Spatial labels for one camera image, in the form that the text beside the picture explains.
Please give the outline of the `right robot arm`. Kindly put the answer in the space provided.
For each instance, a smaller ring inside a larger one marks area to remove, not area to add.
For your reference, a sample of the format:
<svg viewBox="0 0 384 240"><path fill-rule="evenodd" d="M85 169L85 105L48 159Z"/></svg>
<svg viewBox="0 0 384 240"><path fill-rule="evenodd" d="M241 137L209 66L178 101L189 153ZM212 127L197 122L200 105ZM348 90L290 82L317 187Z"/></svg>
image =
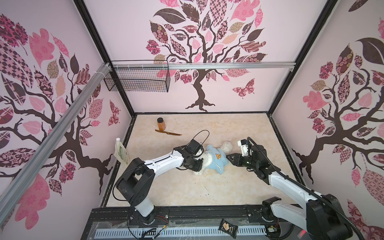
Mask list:
<svg viewBox="0 0 384 240"><path fill-rule="evenodd" d="M346 240L353 236L350 220L333 195L322 195L291 179L267 157L261 145L240 141L241 153L227 156L236 167L254 172L267 185L295 201L286 204L279 197L264 200L261 216L265 221L283 219L309 233L314 240Z"/></svg>

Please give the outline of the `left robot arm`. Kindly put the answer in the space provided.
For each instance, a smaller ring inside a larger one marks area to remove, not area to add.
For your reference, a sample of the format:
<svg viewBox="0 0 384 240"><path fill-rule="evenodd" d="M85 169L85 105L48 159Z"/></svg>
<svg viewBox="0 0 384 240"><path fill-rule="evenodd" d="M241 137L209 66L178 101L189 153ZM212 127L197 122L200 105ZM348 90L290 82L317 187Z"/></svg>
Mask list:
<svg viewBox="0 0 384 240"><path fill-rule="evenodd" d="M187 145L175 147L167 155L156 159L133 159L116 181L115 188L124 197L124 201L149 221L155 217L155 206L148 198L155 178L179 167L199 172L203 165L200 158L203 153L203 146L191 140Z"/></svg>

